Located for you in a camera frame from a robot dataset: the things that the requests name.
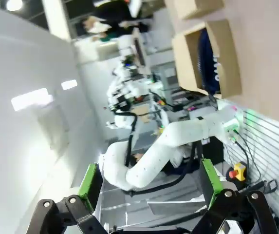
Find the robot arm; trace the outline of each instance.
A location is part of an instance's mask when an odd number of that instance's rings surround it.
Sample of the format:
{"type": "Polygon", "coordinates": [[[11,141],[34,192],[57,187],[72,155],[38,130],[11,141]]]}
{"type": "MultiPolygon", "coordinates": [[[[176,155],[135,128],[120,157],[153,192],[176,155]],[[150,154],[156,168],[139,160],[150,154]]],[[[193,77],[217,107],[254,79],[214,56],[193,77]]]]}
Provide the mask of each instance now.
{"type": "Polygon", "coordinates": [[[105,154],[106,180],[125,191],[146,187],[171,160],[177,147],[212,136],[226,142],[227,131],[239,125],[236,121],[236,111],[234,107],[225,107],[218,112],[203,116],[201,120],[171,123],[140,161],[130,169],[124,166],[127,141],[112,144],[105,154]]]}

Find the cardboard box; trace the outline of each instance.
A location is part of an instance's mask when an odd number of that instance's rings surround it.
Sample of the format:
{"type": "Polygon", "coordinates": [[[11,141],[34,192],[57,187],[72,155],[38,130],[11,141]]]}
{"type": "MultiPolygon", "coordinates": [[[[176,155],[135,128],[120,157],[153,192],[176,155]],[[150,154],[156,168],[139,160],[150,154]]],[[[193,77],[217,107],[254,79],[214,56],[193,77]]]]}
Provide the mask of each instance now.
{"type": "Polygon", "coordinates": [[[240,70],[228,21],[208,21],[195,25],[190,30],[177,34],[172,41],[178,82],[190,91],[201,92],[202,78],[198,70],[198,42],[201,30],[206,28],[217,58],[217,72],[221,94],[217,98],[227,98],[242,93],[240,70]]]}
{"type": "Polygon", "coordinates": [[[198,18],[223,7],[223,0],[175,0],[174,5],[181,20],[198,18]]]}

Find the table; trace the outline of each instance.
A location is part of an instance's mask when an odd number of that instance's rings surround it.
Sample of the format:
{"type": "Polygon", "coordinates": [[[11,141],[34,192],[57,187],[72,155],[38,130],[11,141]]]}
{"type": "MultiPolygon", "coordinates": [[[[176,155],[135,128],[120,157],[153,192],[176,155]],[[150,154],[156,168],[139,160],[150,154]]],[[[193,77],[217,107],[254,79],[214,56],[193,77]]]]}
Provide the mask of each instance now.
{"type": "Polygon", "coordinates": [[[181,21],[165,0],[180,33],[202,20],[228,19],[240,67],[242,94],[228,98],[279,121],[279,1],[224,0],[225,7],[202,19],[181,21]]]}

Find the striped white surface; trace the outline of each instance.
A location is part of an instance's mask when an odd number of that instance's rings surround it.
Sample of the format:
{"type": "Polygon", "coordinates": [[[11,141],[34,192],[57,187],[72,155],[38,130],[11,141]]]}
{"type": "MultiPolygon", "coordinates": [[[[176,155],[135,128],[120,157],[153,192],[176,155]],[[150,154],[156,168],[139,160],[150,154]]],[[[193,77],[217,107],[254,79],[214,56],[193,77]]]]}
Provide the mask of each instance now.
{"type": "MultiPolygon", "coordinates": [[[[278,189],[275,193],[266,195],[272,209],[279,215],[279,122],[268,119],[254,111],[244,111],[244,127],[240,134],[247,141],[255,163],[257,164],[262,179],[270,181],[276,179],[278,189]]],[[[239,141],[248,151],[244,142],[239,141]]],[[[246,156],[237,146],[228,146],[225,149],[225,160],[229,164],[244,161],[246,156]]],[[[259,174],[250,158],[250,176],[256,181],[259,174]]]]}

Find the bolt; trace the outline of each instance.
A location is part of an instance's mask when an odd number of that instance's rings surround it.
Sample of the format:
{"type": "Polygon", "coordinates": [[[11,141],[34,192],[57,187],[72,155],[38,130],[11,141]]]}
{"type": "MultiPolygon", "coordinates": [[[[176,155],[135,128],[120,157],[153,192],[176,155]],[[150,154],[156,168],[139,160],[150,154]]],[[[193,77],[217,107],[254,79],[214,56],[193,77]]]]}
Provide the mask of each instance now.
{"type": "Polygon", "coordinates": [[[226,197],[231,197],[231,196],[232,196],[232,192],[227,191],[227,192],[225,193],[225,196],[226,196],[226,197]]]}
{"type": "Polygon", "coordinates": [[[72,198],[70,198],[70,203],[75,203],[76,202],[76,198],[75,197],[72,197],[72,198]]]}
{"type": "Polygon", "coordinates": [[[258,194],[252,194],[252,198],[253,199],[257,199],[258,198],[258,194]]]}
{"type": "Polygon", "coordinates": [[[45,201],[43,204],[44,207],[49,207],[50,206],[50,202],[49,201],[45,201]]]}

